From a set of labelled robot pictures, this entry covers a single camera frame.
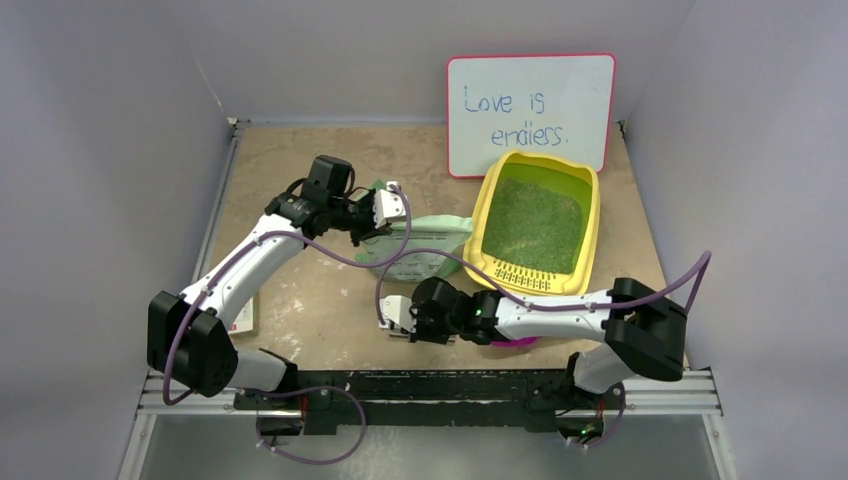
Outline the green cat litter bag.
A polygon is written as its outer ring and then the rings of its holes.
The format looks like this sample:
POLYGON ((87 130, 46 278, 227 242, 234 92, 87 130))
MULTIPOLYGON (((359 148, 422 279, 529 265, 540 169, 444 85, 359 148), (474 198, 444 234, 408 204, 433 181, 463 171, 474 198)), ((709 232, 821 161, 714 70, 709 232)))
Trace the green cat litter bag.
MULTIPOLYGON (((355 256, 359 263, 373 264, 396 253, 405 235, 405 224, 392 224, 390 235, 363 241, 361 252, 355 256)), ((412 229, 404 251, 429 249, 395 261, 385 274, 385 281, 418 283, 431 276, 447 278, 456 273, 461 264, 432 250, 457 256, 472 234, 472 219, 456 215, 426 215, 412 221, 412 229)))

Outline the purple plastic litter scoop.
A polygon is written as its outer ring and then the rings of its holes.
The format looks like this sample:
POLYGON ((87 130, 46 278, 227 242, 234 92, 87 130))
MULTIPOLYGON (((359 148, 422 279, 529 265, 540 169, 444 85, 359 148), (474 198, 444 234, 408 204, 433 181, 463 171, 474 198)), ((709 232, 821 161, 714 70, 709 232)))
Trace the purple plastic litter scoop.
POLYGON ((520 348, 533 345, 538 340, 537 337, 526 337, 522 339, 493 341, 491 345, 498 348, 520 348))

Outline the yellow sifting litter tray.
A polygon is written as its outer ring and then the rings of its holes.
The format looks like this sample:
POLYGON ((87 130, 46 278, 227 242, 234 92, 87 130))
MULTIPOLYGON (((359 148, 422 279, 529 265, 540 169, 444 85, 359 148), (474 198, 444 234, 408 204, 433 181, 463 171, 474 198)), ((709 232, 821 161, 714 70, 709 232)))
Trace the yellow sifting litter tray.
POLYGON ((592 275, 600 225, 600 190, 596 171, 549 154, 511 150, 506 152, 486 173, 480 188, 472 219, 472 234, 463 249, 468 275, 480 284, 493 278, 505 288, 531 295, 578 295, 587 291, 592 275), (530 269, 496 259, 482 251, 483 234, 489 215, 495 184, 507 163, 538 165, 557 170, 584 169, 592 177, 590 212, 582 226, 582 242, 571 274, 555 274, 530 269))

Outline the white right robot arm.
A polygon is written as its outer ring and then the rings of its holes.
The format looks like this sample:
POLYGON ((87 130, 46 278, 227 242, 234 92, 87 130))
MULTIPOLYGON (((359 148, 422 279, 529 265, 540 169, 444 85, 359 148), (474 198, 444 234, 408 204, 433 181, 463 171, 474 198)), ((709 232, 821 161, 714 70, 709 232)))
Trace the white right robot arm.
POLYGON ((410 297, 385 298, 381 310, 412 342, 593 341, 594 349, 572 357, 561 381, 564 399, 576 407, 632 376, 664 382, 683 376, 686 309, 632 278, 577 296, 528 296, 498 289, 467 294, 432 277, 410 297))

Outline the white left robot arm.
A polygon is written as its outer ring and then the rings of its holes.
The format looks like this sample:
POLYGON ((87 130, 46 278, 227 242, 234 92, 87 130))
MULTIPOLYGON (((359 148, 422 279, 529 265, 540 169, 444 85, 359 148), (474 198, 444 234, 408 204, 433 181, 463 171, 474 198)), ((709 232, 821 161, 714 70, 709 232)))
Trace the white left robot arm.
POLYGON ((272 408, 292 405, 298 367, 267 350, 238 350, 229 332, 243 307, 287 261, 330 230, 352 244, 387 233, 406 215, 396 184, 361 189, 353 166, 320 155, 309 174, 273 197, 250 233, 218 265, 179 293, 161 291, 147 313, 146 361, 163 375, 163 399, 172 382, 213 397, 226 388, 259 391, 272 408))

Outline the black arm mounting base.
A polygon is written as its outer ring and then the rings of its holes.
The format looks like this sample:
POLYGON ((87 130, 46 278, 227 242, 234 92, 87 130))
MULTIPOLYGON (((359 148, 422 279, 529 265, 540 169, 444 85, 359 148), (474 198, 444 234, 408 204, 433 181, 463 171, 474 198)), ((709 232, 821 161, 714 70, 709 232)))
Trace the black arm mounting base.
POLYGON ((307 435, 340 426, 513 427, 531 433, 594 439, 603 417, 624 406, 624 386, 600 394, 574 382, 574 357, 564 368, 495 370, 302 370, 292 396, 241 388, 234 406, 263 415, 261 431, 281 428, 275 415, 299 415, 307 435))

